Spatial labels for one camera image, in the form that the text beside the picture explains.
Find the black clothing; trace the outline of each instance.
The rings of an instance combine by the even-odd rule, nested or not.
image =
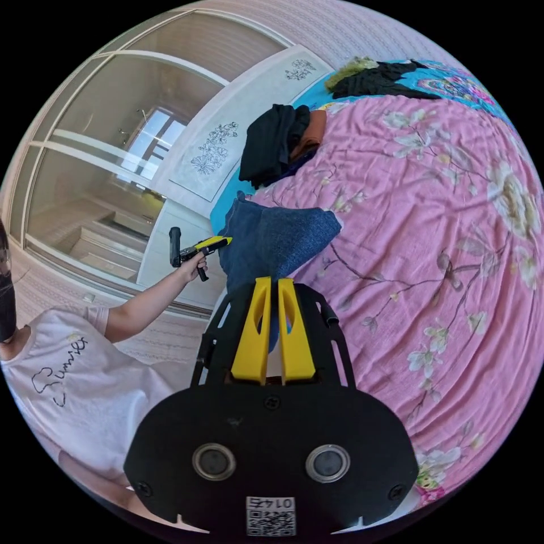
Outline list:
[[[402,74],[413,72],[417,68],[426,68],[426,66],[417,61],[408,63],[379,62],[377,68],[369,68],[340,80],[333,88],[333,98],[362,95],[402,95],[408,98],[425,98],[429,100],[441,98],[426,92],[409,89],[397,83]]]
[[[308,106],[274,104],[248,127],[240,161],[240,181],[260,186],[287,171],[289,155],[310,124]]]

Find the blue denim fabric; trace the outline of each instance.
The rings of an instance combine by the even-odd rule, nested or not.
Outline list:
[[[231,236],[232,242],[219,250],[219,262],[227,274],[228,292],[268,276],[275,287],[279,279],[322,252],[341,230],[331,211],[267,208],[246,201],[242,192],[238,192],[225,224],[219,235]],[[274,289],[272,302],[270,351],[279,334]]]

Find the woman's hand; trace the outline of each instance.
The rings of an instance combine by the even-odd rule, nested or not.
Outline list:
[[[206,266],[206,257],[202,252],[197,253],[190,261],[186,261],[181,264],[179,273],[183,278],[184,283],[192,282],[198,276],[198,268],[204,270],[208,269]]]

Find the window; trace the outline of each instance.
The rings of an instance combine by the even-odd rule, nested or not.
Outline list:
[[[138,163],[131,159],[124,159],[121,166],[130,172],[153,179],[161,161],[166,157],[174,142],[180,137],[186,125],[175,118],[169,111],[156,108],[145,121],[132,143],[128,153],[141,159]],[[122,181],[129,182],[122,175],[117,176]]]

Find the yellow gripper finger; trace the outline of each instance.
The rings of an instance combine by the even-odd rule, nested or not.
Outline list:
[[[257,278],[238,351],[231,368],[235,380],[254,381],[265,385],[270,344],[270,296],[270,278]]]
[[[313,364],[310,345],[292,279],[278,282],[279,340],[282,346],[283,383],[311,380],[316,367]],[[291,331],[287,330],[287,319]]]

